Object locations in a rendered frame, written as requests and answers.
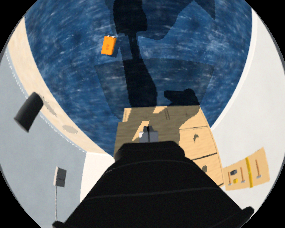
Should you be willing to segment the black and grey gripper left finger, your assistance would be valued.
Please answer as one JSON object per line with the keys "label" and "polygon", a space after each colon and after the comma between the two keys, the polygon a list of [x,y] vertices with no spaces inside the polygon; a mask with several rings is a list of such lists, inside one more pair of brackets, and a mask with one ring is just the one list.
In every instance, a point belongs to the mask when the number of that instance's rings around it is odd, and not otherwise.
{"label": "black and grey gripper left finger", "polygon": [[139,132],[140,143],[149,142],[148,141],[148,126],[143,126],[143,131]]}

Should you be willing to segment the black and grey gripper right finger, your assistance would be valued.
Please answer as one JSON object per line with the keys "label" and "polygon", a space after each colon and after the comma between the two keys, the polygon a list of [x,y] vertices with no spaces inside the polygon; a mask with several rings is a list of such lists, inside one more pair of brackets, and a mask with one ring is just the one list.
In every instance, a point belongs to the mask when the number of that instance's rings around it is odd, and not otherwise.
{"label": "black and grey gripper right finger", "polygon": [[158,131],[154,131],[152,126],[148,126],[149,142],[158,142]]}

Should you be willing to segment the orange rectangular block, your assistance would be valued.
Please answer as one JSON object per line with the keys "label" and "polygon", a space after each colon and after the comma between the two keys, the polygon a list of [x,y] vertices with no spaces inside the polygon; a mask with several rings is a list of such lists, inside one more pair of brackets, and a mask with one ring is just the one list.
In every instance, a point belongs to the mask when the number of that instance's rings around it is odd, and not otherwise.
{"label": "orange rectangular block", "polygon": [[113,54],[116,39],[114,36],[105,36],[101,53],[108,55]]}

